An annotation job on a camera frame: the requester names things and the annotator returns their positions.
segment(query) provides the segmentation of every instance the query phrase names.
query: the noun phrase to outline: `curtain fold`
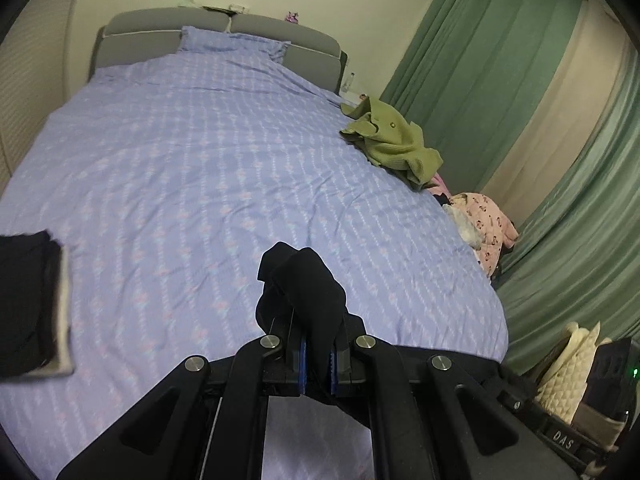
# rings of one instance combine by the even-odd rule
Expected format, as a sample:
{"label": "curtain fold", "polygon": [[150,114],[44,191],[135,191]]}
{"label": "curtain fold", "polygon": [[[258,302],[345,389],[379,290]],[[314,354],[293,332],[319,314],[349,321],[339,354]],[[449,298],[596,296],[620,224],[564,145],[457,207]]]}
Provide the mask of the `curtain fold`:
{"label": "curtain fold", "polygon": [[538,108],[482,189],[517,226],[551,192],[596,129],[628,45],[625,30],[599,3],[582,3]]}
{"label": "curtain fold", "polygon": [[422,127],[452,192],[481,189],[529,122],[581,1],[433,1],[382,100]]}
{"label": "curtain fold", "polygon": [[631,48],[620,91],[574,164],[521,229],[497,287],[507,361],[535,363],[571,320],[604,336],[640,335],[640,64]]}

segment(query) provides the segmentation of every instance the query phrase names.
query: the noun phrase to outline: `metal bolt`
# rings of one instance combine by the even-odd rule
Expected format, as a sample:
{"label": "metal bolt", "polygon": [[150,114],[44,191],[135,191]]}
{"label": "metal bolt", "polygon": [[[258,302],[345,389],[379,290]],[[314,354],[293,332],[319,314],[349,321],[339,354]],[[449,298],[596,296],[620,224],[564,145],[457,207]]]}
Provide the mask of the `metal bolt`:
{"label": "metal bolt", "polygon": [[190,372],[199,372],[204,367],[204,359],[199,355],[194,355],[184,362],[184,367]]}
{"label": "metal bolt", "polygon": [[436,355],[431,358],[431,364],[437,370],[442,370],[445,372],[451,368],[451,359],[449,359],[446,355]]}
{"label": "metal bolt", "polygon": [[360,348],[373,348],[376,344],[376,338],[370,335],[359,335],[356,338],[356,345]]}
{"label": "metal bolt", "polygon": [[276,335],[266,335],[260,339],[260,345],[265,348],[276,348],[280,344],[280,338]]}

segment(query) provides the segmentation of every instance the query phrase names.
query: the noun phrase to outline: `mattress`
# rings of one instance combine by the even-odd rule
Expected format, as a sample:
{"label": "mattress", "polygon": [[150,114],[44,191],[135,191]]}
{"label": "mattress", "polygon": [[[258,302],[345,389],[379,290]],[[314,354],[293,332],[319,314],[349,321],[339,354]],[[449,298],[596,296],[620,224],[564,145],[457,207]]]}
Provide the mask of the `mattress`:
{"label": "mattress", "polygon": [[[180,52],[97,71],[47,120],[0,202],[0,232],[69,252],[67,378],[0,385],[0,422],[55,478],[190,354],[262,334],[260,257],[316,250],[347,308],[394,344],[501,360],[502,307],[427,192],[368,163],[334,94],[270,60]],[[265,479],[371,479],[369,430],[305,397],[271,399]]]}

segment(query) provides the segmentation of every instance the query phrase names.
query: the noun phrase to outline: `stack of folded clothes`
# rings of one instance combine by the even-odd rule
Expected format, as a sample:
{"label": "stack of folded clothes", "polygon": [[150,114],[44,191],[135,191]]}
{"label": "stack of folded clothes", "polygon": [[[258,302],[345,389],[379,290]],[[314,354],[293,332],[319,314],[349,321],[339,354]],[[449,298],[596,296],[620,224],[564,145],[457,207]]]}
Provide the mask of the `stack of folded clothes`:
{"label": "stack of folded clothes", "polygon": [[68,262],[42,231],[0,236],[0,378],[68,375]]}

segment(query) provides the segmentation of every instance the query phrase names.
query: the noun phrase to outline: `pink garment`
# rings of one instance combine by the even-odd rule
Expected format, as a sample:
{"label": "pink garment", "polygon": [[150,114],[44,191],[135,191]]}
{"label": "pink garment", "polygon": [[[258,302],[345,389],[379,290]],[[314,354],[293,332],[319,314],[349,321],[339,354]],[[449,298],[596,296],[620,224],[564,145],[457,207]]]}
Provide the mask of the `pink garment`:
{"label": "pink garment", "polygon": [[432,195],[446,195],[447,198],[451,198],[451,193],[447,189],[447,185],[439,174],[433,175],[433,178],[429,181],[428,190]]}
{"label": "pink garment", "polygon": [[483,236],[482,247],[475,251],[478,263],[491,276],[495,272],[502,245],[513,247],[518,232],[496,203],[480,193],[452,196],[451,205],[465,212]]}

